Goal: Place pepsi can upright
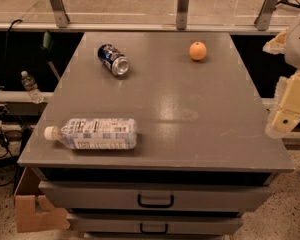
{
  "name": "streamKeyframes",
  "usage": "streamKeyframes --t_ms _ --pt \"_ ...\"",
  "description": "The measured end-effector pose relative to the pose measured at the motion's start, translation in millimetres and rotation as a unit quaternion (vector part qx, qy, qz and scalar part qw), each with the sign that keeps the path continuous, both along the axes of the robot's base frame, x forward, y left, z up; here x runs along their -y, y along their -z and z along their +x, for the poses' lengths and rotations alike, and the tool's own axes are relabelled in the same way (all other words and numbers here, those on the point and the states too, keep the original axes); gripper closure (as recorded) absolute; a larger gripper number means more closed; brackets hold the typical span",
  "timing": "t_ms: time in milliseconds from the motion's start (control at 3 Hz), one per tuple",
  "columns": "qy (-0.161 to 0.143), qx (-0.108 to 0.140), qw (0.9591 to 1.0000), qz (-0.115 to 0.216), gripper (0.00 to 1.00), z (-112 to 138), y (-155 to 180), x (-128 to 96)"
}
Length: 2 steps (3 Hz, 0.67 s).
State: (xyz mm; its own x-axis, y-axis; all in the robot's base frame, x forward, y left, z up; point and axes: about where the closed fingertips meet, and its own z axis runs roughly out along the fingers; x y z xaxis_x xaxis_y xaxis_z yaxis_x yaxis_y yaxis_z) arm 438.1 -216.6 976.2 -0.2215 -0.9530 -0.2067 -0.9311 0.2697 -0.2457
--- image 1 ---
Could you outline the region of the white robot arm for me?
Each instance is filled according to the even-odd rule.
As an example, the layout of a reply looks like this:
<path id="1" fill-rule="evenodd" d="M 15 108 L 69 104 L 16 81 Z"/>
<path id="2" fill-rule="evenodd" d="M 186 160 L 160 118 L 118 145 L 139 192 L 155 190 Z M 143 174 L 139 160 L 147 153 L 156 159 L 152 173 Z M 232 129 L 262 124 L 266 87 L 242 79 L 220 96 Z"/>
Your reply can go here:
<path id="1" fill-rule="evenodd" d="M 296 68 L 289 78 L 279 78 L 265 127 L 267 136 L 284 138 L 300 123 L 300 13 L 287 29 L 264 45 L 263 51 L 283 54 L 285 62 Z"/>

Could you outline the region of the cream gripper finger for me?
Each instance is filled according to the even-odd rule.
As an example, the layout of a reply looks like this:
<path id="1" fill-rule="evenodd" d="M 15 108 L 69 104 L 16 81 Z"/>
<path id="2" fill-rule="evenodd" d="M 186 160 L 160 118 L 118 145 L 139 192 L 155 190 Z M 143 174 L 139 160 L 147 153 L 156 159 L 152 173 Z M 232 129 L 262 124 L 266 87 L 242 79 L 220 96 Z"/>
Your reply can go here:
<path id="1" fill-rule="evenodd" d="M 285 29 L 277 34 L 274 38 L 268 41 L 263 46 L 263 51 L 269 54 L 284 54 L 285 53 L 285 40 L 288 30 Z"/>
<path id="2" fill-rule="evenodd" d="M 275 88 L 274 105 L 270 109 L 265 127 L 266 135 L 273 139 L 283 138 L 288 132 L 287 124 L 290 118 L 288 114 L 284 113 L 280 105 L 287 86 L 288 79 L 286 77 L 280 77 Z"/>

